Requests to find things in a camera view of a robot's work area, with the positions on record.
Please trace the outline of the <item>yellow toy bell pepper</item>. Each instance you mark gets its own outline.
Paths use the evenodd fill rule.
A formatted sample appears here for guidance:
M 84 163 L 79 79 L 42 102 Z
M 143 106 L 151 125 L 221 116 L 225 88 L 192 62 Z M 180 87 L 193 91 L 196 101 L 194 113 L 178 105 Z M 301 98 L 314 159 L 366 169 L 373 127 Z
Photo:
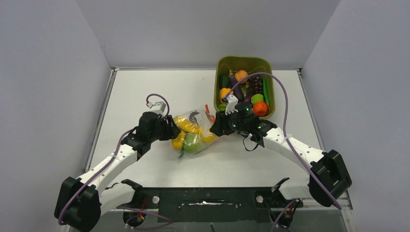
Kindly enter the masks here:
M 182 130 L 180 134 L 171 140 L 171 146 L 174 150 L 181 150 L 185 142 L 186 133 Z

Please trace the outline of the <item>black toy fruit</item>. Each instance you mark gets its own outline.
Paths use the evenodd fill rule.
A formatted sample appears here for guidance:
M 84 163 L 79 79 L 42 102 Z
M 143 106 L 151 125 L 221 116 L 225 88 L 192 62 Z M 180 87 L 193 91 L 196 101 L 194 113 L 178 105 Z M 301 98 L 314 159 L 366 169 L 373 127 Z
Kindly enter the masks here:
M 189 115 L 189 121 L 191 123 L 200 125 L 203 122 L 203 115 L 202 113 L 198 112 L 198 111 L 193 111 L 192 113 L 190 113 Z

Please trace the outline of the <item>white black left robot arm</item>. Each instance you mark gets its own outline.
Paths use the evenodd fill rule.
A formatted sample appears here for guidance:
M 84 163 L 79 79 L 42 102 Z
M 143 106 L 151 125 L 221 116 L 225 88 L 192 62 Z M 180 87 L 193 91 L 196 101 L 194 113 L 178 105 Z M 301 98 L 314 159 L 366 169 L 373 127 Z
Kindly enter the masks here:
M 172 140 L 179 134 L 171 115 L 144 112 L 139 124 L 120 136 L 107 158 L 79 177 L 69 176 L 62 182 L 54 211 L 58 224 L 89 232 L 101 215 L 115 207 L 112 202 L 119 205 L 130 202 L 136 189 L 129 185 L 109 189 L 110 195 L 116 195 L 110 200 L 103 201 L 101 197 L 120 173 L 150 150 L 153 142 Z

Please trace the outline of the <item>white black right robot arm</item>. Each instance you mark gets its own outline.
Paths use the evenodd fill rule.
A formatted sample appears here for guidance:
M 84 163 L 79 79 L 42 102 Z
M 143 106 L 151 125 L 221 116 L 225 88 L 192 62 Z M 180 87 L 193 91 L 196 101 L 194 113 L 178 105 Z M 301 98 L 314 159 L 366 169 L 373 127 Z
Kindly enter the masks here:
M 253 113 L 250 104 L 241 102 L 232 113 L 217 112 L 210 131 L 218 137 L 238 133 L 266 149 L 273 150 L 297 164 L 308 177 L 286 177 L 274 186 L 272 200 L 285 206 L 294 199 L 314 199 L 322 206 L 341 208 L 338 198 L 352 185 L 342 155 L 311 147 L 290 135 L 276 124 L 262 120 Z

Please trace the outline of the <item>clear zip bag orange zipper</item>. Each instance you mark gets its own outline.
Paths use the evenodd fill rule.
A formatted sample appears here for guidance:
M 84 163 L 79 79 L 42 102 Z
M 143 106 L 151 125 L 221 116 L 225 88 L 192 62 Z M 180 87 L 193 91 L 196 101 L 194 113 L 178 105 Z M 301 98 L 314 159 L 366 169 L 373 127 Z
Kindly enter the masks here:
M 178 159 L 196 155 L 217 138 L 210 131 L 214 125 L 215 116 L 211 114 L 207 104 L 175 116 L 174 122 L 180 129 L 180 133 L 171 140 L 170 145 L 177 153 Z

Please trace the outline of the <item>green toy cabbage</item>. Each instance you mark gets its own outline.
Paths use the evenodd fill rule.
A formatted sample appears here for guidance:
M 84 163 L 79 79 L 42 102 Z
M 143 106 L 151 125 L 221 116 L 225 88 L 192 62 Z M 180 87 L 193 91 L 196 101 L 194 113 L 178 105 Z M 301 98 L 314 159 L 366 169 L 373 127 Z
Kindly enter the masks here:
M 188 133 L 185 136 L 184 151 L 189 154 L 196 154 L 205 148 L 205 142 L 198 133 Z

